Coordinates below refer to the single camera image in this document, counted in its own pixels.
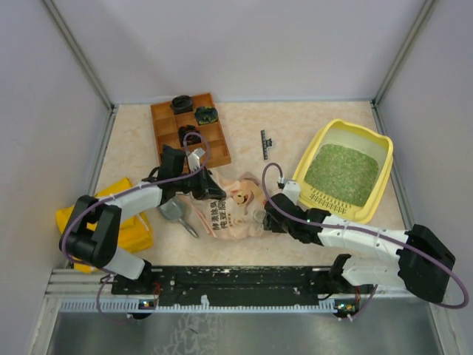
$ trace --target wooden compartment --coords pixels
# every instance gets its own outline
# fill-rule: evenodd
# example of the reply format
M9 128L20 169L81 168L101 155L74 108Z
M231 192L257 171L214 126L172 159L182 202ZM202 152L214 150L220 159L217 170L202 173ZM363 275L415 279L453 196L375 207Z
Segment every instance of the wooden compartment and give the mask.
M215 107L214 99L210 93L192 96L192 101L194 111L197 107ZM159 156L161 156L161 153L163 152L164 145L184 150L184 148L180 146L177 131L180 127L190 124L196 126L200 134L208 141L210 146L210 159L207 164L208 168L214 168L231 162L227 143L225 142L225 136L223 135L222 126L220 125L220 116L219 120L215 123L199 126L195 119L194 112L174 115L170 101L152 105L151 112L153 117L154 136L156 137L156 146ZM197 148L206 150L204 143L193 144L188 147L191 152ZM201 161L203 162L205 159L206 156L204 155L201 158ZM184 172L188 172L187 166L184 168Z

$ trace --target green granules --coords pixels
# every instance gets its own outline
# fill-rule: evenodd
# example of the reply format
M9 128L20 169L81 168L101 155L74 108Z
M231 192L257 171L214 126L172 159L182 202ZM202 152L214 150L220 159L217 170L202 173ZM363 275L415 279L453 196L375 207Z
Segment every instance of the green granules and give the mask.
M325 194L355 206L364 206L378 175L370 156L336 144L325 144L310 164L305 182Z

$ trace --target marble tabletop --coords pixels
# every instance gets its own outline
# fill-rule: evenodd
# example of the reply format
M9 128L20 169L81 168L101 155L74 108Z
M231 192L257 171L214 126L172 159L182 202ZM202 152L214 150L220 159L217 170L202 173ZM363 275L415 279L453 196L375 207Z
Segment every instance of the marble tabletop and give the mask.
M215 168L227 178L243 172L261 177L266 163L274 161L292 177L316 132L335 118L376 130L370 103L355 102L250 102L216 104L231 155L231 164ZM260 131L273 140L270 160L263 161ZM121 105L103 161L97 191L121 178L138 183L159 165L149 105ZM277 171L268 173L276 191ZM155 265L329 266L339 248L302 244L287 234L265 232L244 240L218 240L205 233L195 213L186 220L197 230L193 238L179 223L164 220L158 210L146 211L154 229L154 245L137 253ZM389 181L370 225L404 229L394 189Z

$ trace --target yellow bag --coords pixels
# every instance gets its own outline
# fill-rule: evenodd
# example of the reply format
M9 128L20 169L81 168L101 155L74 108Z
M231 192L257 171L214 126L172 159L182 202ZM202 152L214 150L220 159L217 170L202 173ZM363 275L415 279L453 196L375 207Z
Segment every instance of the yellow bag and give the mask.
M96 197L114 195L118 192L129 189L130 187L132 187L132 183L127 177L125 177L124 179L97 193ZM73 209L74 206L71 206L66 209L59 209L56 211L56 224L58 225L59 231L61 233L64 233L64 229L66 229L67 222L72 214ZM95 230L95 225L89 225L88 227L91 230ZM124 220L120 224L120 232L118 233L118 246L129 251L130 253L136 253L137 251L142 251L153 246L153 230L144 213L130 217L128 220ZM81 264L74 264L74 269L86 273L97 270L92 266Z

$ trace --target scoop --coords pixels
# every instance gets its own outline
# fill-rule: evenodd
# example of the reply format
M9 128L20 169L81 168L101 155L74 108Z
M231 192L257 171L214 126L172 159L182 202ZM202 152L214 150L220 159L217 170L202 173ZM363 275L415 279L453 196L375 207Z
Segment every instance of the scoop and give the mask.
M199 235L195 229L187 223L183 217L186 213L186 204L182 202L178 197L173 197L168 202L157 208L165 220L177 221L184 226L184 228L195 238L198 238Z

